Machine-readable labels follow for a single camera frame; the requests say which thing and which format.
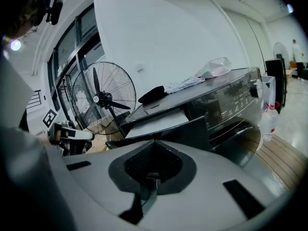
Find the white cloth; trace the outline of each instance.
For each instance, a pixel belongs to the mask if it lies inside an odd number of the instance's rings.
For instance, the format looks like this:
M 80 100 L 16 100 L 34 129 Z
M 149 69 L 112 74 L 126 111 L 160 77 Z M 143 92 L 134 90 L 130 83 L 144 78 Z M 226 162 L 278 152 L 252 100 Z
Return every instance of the white cloth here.
M 297 63 L 302 63 L 303 60 L 302 60 L 302 50 L 300 49 L 299 45 L 298 44 L 293 44 L 292 45 L 292 53 L 295 57 L 295 61 Z
M 204 82 L 204 78 L 198 78 L 196 76 L 191 76 L 182 82 L 171 82 L 167 87 L 165 87 L 165 92 L 168 94 L 175 93 L 179 90 L 191 87 L 193 85 Z

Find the washer door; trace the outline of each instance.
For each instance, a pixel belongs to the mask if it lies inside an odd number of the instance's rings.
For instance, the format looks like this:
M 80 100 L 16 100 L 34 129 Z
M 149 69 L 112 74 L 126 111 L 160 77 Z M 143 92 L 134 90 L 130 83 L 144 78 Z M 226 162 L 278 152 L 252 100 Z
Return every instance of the washer door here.
M 231 160 L 240 167 L 244 167 L 256 153 L 261 140 L 261 133 L 256 127 L 241 123 L 228 131 L 224 129 L 212 134 L 211 138 L 212 152 Z

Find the washer control panel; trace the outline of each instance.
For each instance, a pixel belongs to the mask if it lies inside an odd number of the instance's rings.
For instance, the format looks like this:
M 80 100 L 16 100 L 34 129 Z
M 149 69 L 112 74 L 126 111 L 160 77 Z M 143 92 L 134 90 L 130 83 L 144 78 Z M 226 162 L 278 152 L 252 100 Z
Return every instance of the washer control panel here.
M 239 115 L 250 105 L 256 105 L 262 97 L 262 81 L 254 71 L 229 85 L 191 101 L 188 109 L 191 119 L 205 116 L 207 128 L 211 129 L 224 121 Z

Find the fan blade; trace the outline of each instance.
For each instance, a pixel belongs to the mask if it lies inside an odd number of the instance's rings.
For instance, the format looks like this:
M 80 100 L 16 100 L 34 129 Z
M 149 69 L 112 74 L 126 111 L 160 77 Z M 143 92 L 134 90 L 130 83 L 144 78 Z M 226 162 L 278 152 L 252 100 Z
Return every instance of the fan blade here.
M 120 104 L 120 103 L 113 102 L 113 101 L 111 101 L 111 100 L 101 99 L 101 101 L 102 101 L 103 103 L 106 103 L 106 104 L 108 104 L 108 105 L 110 105 L 110 106 L 113 106 L 113 107 L 115 107 L 115 108 L 130 110 L 130 107 L 128 107 L 128 106 L 126 106 L 126 105 L 122 105 L 122 104 Z
M 96 94 L 99 94 L 100 93 L 100 82 L 98 81 L 95 67 L 93 68 L 93 79 L 94 79 L 94 86 L 95 86 Z
M 92 103 L 91 106 L 88 108 L 88 110 L 86 111 L 84 118 L 87 119 L 91 113 L 91 111 L 94 109 L 95 107 L 95 103 Z

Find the fan guard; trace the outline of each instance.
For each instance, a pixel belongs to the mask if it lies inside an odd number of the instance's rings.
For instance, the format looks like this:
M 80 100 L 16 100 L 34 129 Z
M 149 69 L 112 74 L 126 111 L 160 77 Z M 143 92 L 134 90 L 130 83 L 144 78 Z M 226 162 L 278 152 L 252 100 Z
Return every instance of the fan guard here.
M 78 120 L 95 134 L 119 132 L 121 122 L 136 106 L 136 91 L 131 78 L 123 68 L 109 62 L 93 63 L 79 73 L 72 95 Z

